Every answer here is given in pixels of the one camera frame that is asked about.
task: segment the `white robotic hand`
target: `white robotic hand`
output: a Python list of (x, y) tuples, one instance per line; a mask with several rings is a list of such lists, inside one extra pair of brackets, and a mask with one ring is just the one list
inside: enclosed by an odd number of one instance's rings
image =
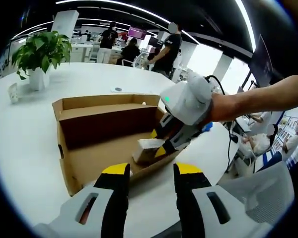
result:
[(212, 105), (209, 83), (194, 72), (188, 74), (187, 81), (178, 82), (160, 96), (169, 112), (186, 125), (196, 125), (204, 120)]

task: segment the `white pillar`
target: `white pillar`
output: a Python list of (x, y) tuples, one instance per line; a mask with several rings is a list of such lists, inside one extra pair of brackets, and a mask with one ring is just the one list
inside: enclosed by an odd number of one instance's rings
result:
[(170, 35), (169, 32), (159, 31), (159, 33), (157, 35), (157, 39), (161, 40), (161, 41), (164, 41), (169, 35)]
[(58, 33), (71, 38), (78, 15), (79, 12), (76, 10), (58, 12), (56, 14), (51, 31), (58, 31)]
[(213, 75), (216, 78), (218, 78), (220, 82), (224, 78), (224, 75), (226, 74), (232, 60), (233, 59), (231, 57), (228, 57), (227, 55), (222, 54), (218, 62), (218, 65), (216, 66), (213, 72)]

